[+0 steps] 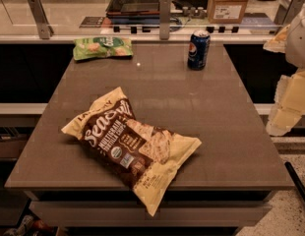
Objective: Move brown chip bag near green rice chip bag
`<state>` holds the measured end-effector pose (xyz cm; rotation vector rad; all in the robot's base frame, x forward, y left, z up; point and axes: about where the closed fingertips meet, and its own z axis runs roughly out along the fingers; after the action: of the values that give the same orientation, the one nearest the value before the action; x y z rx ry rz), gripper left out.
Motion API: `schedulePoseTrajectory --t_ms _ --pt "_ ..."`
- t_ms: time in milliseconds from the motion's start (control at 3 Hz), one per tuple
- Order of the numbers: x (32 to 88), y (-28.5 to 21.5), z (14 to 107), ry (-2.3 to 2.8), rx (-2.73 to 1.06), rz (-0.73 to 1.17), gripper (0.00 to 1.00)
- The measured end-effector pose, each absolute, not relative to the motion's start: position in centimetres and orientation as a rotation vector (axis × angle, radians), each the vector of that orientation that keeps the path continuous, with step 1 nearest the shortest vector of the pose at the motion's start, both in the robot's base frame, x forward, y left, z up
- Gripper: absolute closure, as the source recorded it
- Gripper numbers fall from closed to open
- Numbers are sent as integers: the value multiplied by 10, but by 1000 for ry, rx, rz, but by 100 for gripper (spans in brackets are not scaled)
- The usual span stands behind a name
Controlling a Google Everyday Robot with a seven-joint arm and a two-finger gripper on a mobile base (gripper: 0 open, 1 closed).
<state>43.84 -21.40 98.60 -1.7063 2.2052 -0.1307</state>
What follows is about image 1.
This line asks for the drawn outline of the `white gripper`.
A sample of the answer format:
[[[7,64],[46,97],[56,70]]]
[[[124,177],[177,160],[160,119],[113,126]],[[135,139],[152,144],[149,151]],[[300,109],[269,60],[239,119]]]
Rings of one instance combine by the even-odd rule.
[[[305,114],[305,4],[291,24],[282,28],[263,48],[274,53],[285,52],[288,63],[303,68],[291,77],[281,76],[277,83],[266,129],[271,136],[278,137],[290,132]]]

